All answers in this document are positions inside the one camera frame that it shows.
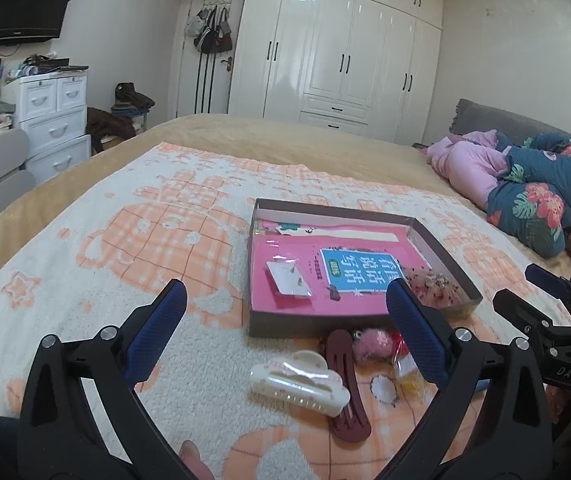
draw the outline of handbag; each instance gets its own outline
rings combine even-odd
[[[210,54],[213,51],[214,44],[216,42],[216,28],[214,26],[214,20],[216,19],[216,7],[211,10],[208,15],[207,22],[201,34],[198,38],[194,38],[194,46],[202,54]]]
[[[230,50],[232,50],[232,29],[228,23],[228,9],[223,7],[220,12],[219,25],[216,28],[214,52],[229,52]]]

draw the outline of floral blanket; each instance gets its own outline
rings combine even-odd
[[[498,134],[496,149],[511,143]],[[539,134],[507,152],[508,172],[488,197],[488,221],[544,258],[565,249],[571,228],[571,138]]]

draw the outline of blue rubber grip pad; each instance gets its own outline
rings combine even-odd
[[[525,278],[558,300],[565,300],[568,297],[568,285],[551,272],[537,265],[530,264],[527,266]]]
[[[176,282],[128,346],[123,376],[132,388],[150,378],[186,308],[187,290]]]
[[[443,388],[449,377],[445,348],[421,314],[416,299],[410,297],[399,282],[394,280],[388,286],[388,312],[405,339],[421,375],[429,383]]]

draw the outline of drawer handle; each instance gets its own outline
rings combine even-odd
[[[50,136],[54,137],[55,139],[58,139],[59,137],[62,137],[65,134],[65,131],[68,129],[68,124],[64,125],[61,128],[52,128],[50,130]]]
[[[63,162],[57,162],[56,164],[53,164],[52,167],[56,171],[65,171],[67,168],[70,167],[70,162],[72,162],[72,155],[68,155],[68,158],[66,160],[64,160]]]

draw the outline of pink pompom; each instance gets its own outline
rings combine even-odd
[[[390,359],[396,352],[399,343],[385,330],[370,328],[364,330],[361,337],[353,344],[355,361],[363,364],[368,359]]]

